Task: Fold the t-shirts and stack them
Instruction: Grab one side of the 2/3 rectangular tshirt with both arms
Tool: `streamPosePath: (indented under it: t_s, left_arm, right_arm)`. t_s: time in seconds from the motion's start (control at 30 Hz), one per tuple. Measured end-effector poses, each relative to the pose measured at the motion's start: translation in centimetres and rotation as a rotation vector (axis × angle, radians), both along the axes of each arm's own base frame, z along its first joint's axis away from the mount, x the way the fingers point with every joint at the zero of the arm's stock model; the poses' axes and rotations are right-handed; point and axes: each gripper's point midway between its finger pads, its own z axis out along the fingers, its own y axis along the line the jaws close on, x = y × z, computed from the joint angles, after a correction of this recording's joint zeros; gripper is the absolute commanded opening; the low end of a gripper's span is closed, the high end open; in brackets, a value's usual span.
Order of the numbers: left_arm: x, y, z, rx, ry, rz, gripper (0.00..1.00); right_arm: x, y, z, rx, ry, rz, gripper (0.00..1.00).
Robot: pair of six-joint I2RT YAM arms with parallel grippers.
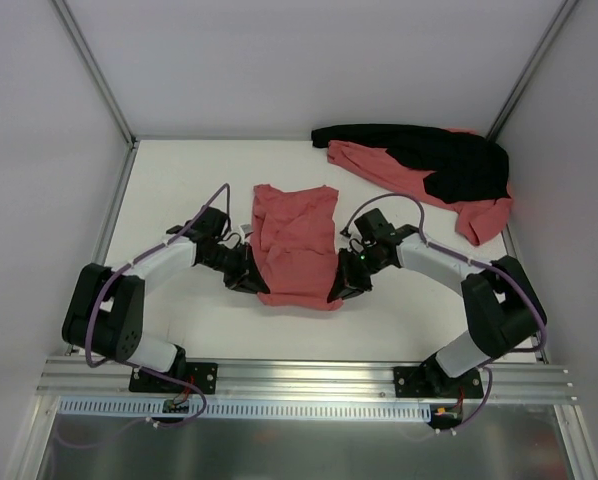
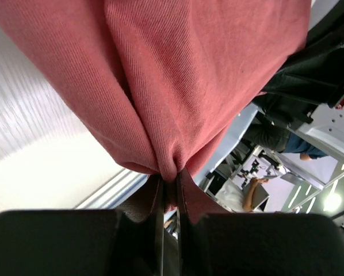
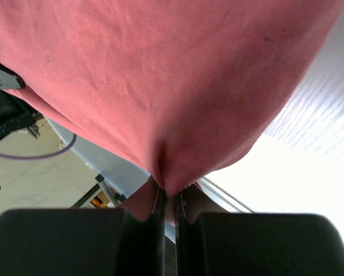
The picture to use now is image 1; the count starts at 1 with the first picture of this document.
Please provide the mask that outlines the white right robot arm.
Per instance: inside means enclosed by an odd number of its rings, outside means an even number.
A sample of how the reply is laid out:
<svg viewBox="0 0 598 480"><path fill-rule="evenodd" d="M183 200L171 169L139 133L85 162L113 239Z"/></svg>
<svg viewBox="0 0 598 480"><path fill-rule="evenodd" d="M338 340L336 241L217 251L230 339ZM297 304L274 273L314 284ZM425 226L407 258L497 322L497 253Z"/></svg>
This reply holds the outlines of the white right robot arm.
<svg viewBox="0 0 598 480"><path fill-rule="evenodd" d="M399 398L480 397L479 369L545 333L547 316L519 261L471 259L424 237L421 227L394 227L379 209L356 219L361 248L342 249L328 301L371 291L373 275L395 267L432 279L458 294L466 330L415 368L393 370Z"/></svg>

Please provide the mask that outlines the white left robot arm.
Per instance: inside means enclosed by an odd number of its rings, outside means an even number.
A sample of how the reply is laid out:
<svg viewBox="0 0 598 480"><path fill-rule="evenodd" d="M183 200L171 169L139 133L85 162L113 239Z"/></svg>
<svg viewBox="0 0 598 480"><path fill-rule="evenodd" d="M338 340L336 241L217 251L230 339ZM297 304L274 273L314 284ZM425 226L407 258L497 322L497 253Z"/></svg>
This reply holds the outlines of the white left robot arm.
<svg viewBox="0 0 598 480"><path fill-rule="evenodd" d="M193 380L183 347L144 332L145 298L197 265L221 273L229 290L268 294L250 244L224 244L228 224L227 213L207 207L187 224L167 230L160 244L122 266L90 263L83 267L63 322L63 340L104 360L136 367L141 379L152 373L165 391L178 390Z"/></svg>

